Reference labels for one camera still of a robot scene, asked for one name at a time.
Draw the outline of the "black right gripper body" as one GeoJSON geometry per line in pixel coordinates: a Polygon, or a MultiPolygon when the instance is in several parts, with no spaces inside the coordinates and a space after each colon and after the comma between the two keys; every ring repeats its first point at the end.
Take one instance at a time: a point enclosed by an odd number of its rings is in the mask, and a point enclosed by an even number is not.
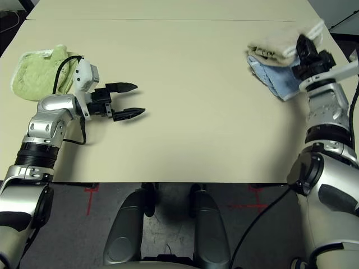
{"type": "Polygon", "coordinates": [[[326,50],[318,52],[302,52],[299,54],[299,65],[292,67],[292,72],[296,79],[304,81],[305,79],[328,72],[336,65],[331,53],[326,50]]]}

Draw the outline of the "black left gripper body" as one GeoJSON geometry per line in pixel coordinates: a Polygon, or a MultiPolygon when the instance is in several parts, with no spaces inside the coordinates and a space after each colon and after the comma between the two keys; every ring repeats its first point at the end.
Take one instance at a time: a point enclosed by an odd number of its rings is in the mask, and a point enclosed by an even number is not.
{"type": "Polygon", "coordinates": [[[94,92],[90,94],[90,98],[90,102],[87,103],[90,115],[98,115],[107,118],[113,117],[113,110],[111,107],[112,99],[108,89],[95,89],[94,92]]]}

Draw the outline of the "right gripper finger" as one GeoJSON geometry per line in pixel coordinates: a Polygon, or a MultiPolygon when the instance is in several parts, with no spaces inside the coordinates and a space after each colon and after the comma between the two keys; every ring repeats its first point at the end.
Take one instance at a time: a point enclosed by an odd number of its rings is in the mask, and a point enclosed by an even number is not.
{"type": "Polygon", "coordinates": [[[296,45],[297,55],[299,59],[308,59],[310,56],[310,40],[298,39],[296,45]]]}
{"type": "Polygon", "coordinates": [[[301,34],[297,40],[297,54],[298,55],[317,55],[317,50],[314,42],[304,34],[301,34]]]}

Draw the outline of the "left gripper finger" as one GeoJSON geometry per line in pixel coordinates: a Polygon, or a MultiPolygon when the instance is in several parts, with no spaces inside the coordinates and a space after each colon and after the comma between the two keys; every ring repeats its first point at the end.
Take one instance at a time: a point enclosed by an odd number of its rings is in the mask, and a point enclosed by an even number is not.
{"type": "Polygon", "coordinates": [[[138,115],[141,115],[145,112],[144,108],[127,108],[120,112],[113,111],[113,121],[122,121],[122,120],[128,120],[132,119],[138,115]]]}
{"type": "Polygon", "coordinates": [[[116,92],[116,93],[126,93],[132,90],[137,89],[137,85],[129,83],[129,82],[114,82],[105,84],[105,89],[109,92],[116,92]]]}

